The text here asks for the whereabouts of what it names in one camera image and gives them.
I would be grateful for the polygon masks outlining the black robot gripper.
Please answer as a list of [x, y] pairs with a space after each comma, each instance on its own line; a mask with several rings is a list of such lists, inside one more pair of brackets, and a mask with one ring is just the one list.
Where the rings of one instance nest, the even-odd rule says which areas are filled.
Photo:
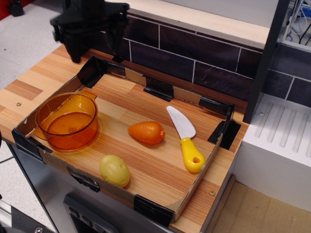
[[119, 53], [124, 31], [128, 25], [128, 3], [105, 0], [67, 0], [63, 13], [50, 20], [55, 36], [65, 45], [71, 60], [81, 62], [81, 56], [91, 48], [88, 35], [105, 32], [108, 48]]

